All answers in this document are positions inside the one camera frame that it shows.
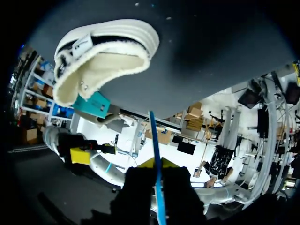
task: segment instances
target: shelf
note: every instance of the shelf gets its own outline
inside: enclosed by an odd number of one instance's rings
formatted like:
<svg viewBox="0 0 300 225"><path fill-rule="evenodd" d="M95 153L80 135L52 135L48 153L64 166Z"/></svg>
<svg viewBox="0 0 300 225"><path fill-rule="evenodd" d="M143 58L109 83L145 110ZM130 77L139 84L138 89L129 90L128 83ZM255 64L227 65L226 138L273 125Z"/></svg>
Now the shelf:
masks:
<svg viewBox="0 0 300 225"><path fill-rule="evenodd" d="M59 119L59 120L69 120L69 121L72 121L71 118L65 118L65 117L61 117L61 116L51 116L51 119Z"/></svg>
<svg viewBox="0 0 300 225"><path fill-rule="evenodd" d="M46 81L44 78L42 78L41 76L37 75L35 72L32 72L32 75L39 79L40 81L44 82L45 84L49 85L50 87L53 87L53 84L51 84L49 81Z"/></svg>
<svg viewBox="0 0 300 225"><path fill-rule="evenodd" d="M22 109L29 111L29 112L34 112L34 113L40 113L40 114L44 114L44 115L49 115L49 112L44 112L41 110L37 110L37 109L31 109L29 107L25 107L25 106L21 106Z"/></svg>
<svg viewBox="0 0 300 225"><path fill-rule="evenodd" d="M46 100L49 101L49 102L53 102L53 99L50 99L50 98L48 98L48 97L46 97L46 96L37 94L37 93L35 93L34 91L31 91L31 90L29 90L29 89L26 89L25 92L27 92L27 93L29 93L29 94L32 94L32 95L34 95L34 96L37 96L37 97L39 97L39 98L46 99Z"/></svg>

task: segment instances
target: black stripe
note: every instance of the black stripe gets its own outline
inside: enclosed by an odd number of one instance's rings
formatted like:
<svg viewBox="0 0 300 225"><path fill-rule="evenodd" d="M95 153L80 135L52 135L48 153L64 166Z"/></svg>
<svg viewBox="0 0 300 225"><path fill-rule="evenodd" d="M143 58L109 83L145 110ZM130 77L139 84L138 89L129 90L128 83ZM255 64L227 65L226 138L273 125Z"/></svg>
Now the black stripe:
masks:
<svg viewBox="0 0 300 225"><path fill-rule="evenodd" d="M98 37L91 37L93 44L97 45L100 43L105 43L105 42L112 42L112 41L131 41L131 42L135 42L135 43L139 43L141 46L143 46L140 42L128 38L128 37L119 37L119 36L98 36ZM65 44L64 46L62 46L57 53L61 52L62 50L70 50L72 49L72 45L76 42L76 41L71 41L67 44Z"/></svg>

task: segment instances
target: gray table surface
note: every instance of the gray table surface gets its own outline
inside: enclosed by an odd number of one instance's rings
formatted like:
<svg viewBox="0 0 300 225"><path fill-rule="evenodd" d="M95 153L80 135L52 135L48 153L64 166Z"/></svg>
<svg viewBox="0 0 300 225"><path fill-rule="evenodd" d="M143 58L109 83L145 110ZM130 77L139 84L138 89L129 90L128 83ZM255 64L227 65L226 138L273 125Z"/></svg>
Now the gray table surface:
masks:
<svg viewBox="0 0 300 225"><path fill-rule="evenodd" d="M296 59L276 24L254 7L191 0L66 1L46 15L29 44L53 62L70 30L128 18L151 24L159 49L147 71L114 79L101 92L114 105L153 110L162 119Z"/></svg>

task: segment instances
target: person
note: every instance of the person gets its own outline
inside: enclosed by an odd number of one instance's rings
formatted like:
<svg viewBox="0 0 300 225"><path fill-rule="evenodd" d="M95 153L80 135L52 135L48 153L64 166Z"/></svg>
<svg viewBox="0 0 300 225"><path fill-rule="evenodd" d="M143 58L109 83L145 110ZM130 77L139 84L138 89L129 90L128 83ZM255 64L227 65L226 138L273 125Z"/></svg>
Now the person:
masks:
<svg viewBox="0 0 300 225"><path fill-rule="evenodd" d="M228 165L233 157L238 139L240 108L241 106L238 106L235 109L231 123L232 110L226 107L226 119L211 162L203 161L198 167L198 173L204 168L206 173L210 176L210 179L204 184L205 188L213 187L218 179L222 179L223 182L226 182L233 173L233 168L228 167Z"/></svg>

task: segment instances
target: shoe label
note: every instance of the shoe label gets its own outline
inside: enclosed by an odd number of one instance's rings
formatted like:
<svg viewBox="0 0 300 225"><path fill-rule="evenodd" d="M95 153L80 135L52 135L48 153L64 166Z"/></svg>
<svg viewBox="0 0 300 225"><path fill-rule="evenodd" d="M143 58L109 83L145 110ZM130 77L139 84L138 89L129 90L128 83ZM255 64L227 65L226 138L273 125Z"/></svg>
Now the shoe label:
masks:
<svg viewBox="0 0 300 225"><path fill-rule="evenodd" d="M72 45L72 54L75 59L79 59L85 52L93 47L93 41L90 34L85 35L81 39L77 40Z"/></svg>

